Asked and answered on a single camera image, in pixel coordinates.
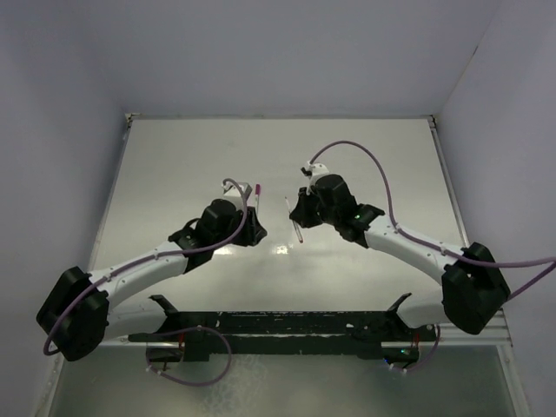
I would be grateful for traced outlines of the purple marker pen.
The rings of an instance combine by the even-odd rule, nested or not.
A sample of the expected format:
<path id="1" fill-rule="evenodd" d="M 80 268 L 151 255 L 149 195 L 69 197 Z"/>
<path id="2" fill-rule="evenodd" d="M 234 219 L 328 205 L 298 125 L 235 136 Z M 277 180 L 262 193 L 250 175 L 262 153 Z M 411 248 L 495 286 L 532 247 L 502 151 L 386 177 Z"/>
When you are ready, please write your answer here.
<path id="1" fill-rule="evenodd" d="M 257 195 L 257 194 L 255 193 L 254 208 L 255 208 L 256 214 L 258 214 L 260 198 L 261 198 L 261 194 Z"/>

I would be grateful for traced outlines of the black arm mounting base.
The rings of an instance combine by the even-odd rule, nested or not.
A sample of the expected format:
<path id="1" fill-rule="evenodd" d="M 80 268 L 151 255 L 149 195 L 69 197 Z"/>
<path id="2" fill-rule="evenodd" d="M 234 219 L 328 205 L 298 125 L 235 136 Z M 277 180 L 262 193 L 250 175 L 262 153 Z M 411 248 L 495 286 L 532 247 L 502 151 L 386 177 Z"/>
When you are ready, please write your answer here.
<path id="1" fill-rule="evenodd" d="M 350 355 L 363 360 L 415 363 L 419 343 L 433 342 L 431 325 L 411 329 L 394 322 L 387 311 L 321 312 L 187 312 L 165 297 L 162 324 L 135 331 L 132 342 L 160 347 L 148 352 L 153 361 L 207 361 L 212 354 Z"/>

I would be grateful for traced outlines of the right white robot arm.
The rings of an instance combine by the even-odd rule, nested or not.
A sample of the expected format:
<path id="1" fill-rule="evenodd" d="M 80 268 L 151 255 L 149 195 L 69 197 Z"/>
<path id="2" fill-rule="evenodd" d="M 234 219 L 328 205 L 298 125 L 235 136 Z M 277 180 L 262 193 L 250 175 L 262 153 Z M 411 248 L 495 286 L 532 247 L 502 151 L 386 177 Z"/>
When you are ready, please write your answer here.
<path id="1" fill-rule="evenodd" d="M 479 334 L 509 300 L 506 280 L 484 245 L 426 247 L 395 227 L 382 209 L 358 203 L 340 175 L 308 178 L 289 216 L 293 222 L 301 228 L 327 224 L 344 240 L 391 255 L 436 282 L 433 291 L 403 294 L 388 310 L 387 332 L 396 340 L 407 339 L 422 326 L 441 323 Z"/>

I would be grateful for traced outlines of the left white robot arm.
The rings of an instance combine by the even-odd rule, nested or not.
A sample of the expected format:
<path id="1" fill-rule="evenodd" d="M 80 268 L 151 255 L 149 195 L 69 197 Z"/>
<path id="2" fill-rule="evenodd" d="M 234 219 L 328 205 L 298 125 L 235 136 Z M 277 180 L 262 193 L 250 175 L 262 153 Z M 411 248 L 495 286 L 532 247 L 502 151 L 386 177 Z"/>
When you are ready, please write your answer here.
<path id="1" fill-rule="evenodd" d="M 255 247 L 267 236 L 252 206 L 212 201 L 166 241 L 131 261 L 85 272 L 72 267 L 60 275 L 39 308 L 36 321 L 46 333 L 43 354 L 78 361 L 115 331 L 116 309 L 158 282 L 185 275 L 229 244 Z"/>

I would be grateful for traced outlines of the aluminium frame rail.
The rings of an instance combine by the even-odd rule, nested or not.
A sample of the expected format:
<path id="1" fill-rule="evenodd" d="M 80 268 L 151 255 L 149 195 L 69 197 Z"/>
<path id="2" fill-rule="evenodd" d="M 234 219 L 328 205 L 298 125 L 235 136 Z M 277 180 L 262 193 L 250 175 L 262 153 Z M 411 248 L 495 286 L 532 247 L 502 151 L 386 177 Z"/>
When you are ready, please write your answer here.
<path id="1" fill-rule="evenodd" d="M 499 311 L 477 334 L 468 334 L 453 324 L 440 326 L 440 343 L 447 346 L 504 346 L 511 345 L 512 338 L 503 311 Z"/>

